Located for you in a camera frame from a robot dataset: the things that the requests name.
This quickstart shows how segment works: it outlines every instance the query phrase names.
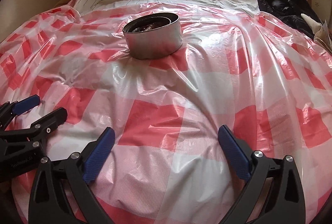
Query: plastic bag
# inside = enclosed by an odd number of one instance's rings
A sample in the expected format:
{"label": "plastic bag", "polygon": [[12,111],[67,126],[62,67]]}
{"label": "plastic bag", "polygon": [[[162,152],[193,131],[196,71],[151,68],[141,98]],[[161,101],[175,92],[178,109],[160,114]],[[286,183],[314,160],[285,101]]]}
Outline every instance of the plastic bag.
{"label": "plastic bag", "polygon": [[[159,60],[131,58],[122,27],[162,11],[180,16],[183,47]],[[63,6],[24,23],[0,52],[2,102],[42,99],[12,128],[68,111],[48,139],[52,160],[115,130],[91,189],[116,224],[218,223],[240,191],[217,141],[222,124],[268,157],[294,157],[307,223],[328,197],[332,57],[272,15],[148,3],[80,16]],[[25,222],[33,178],[12,183]]]}
{"label": "plastic bag", "polygon": [[314,34],[310,26],[301,17],[305,14],[316,22],[320,20],[311,9],[307,0],[257,0],[261,11],[273,14],[286,25],[306,34],[310,39],[314,39]]}

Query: black garbage bag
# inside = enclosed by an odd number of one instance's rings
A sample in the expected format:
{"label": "black garbage bag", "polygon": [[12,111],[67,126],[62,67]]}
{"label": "black garbage bag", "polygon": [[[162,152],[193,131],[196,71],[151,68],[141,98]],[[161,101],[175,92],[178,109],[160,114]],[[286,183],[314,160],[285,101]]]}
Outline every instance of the black garbage bag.
{"label": "black garbage bag", "polygon": [[258,7],[261,11],[273,14],[291,28],[306,34],[312,40],[314,34],[301,14],[306,14],[321,23],[307,0],[258,0]]}

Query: blue clamp pad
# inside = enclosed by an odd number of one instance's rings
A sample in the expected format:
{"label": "blue clamp pad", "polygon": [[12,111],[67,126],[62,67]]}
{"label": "blue clamp pad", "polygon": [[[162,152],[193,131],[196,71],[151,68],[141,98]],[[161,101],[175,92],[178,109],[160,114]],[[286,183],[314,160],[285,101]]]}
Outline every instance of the blue clamp pad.
{"label": "blue clamp pad", "polygon": [[219,128],[218,142],[237,176],[247,182],[251,177],[250,161],[225,126]]}
{"label": "blue clamp pad", "polygon": [[113,129],[107,128],[101,136],[99,143],[84,163],[83,180],[87,184],[97,178],[115,143]]}
{"label": "blue clamp pad", "polygon": [[21,115],[21,114],[29,111],[33,107],[38,106],[39,103],[40,103],[40,98],[38,95],[30,96],[30,97],[16,103],[13,108],[13,113],[15,115]]}

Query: tin can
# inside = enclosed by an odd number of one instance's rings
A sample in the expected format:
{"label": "tin can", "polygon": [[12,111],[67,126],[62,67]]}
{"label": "tin can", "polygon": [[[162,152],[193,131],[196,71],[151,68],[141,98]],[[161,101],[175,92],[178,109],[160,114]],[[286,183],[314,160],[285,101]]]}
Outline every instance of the tin can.
{"label": "tin can", "polygon": [[174,13],[155,13],[126,24],[122,32],[132,57],[158,59],[177,51],[182,45],[180,18]]}

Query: clamp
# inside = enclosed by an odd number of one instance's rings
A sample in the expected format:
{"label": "clamp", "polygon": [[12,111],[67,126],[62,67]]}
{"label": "clamp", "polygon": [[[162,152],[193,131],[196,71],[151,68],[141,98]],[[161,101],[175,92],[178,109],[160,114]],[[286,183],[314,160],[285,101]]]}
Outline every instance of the clamp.
{"label": "clamp", "polygon": [[[305,203],[300,176],[292,156],[267,158],[253,151],[244,140],[233,136],[223,125],[218,141],[237,176],[246,184],[239,197],[219,224],[305,224]],[[69,182],[77,204],[88,224],[114,224],[100,206],[88,184],[99,174],[115,142],[115,134],[106,128],[82,153],[68,159],[41,159],[29,202],[29,224],[83,224],[67,200],[61,180]],[[272,178],[268,196],[259,216],[247,222],[263,189]]]}
{"label": "clamp", "polygon": [[[218,141],[237,176],[246,182],[219,224],[305,224],[303,189],[292,156],[267,158],[234,137],[226,125],[219,128]],[[267,178],[272,183],[263,208],[256,219],[247,222]]]}
{"label": "clamp", "polygon": [[6,102],[0,106],[0,183],[37,168],[45,155],[46,137],[67,119],[67,111],[59,108],[23,130],[5,131],[17,115],[40,103],[37,95],[20,102]]}
{"label": "clamp", "polygon": [[115,143],[115,133],[107,127],[97,141],[67,159],[40,159],[29,202],[29,224],[84,224],[78,220],[64,192],[67,180],[88,224],[114,224],[88,184],[96,179]]}

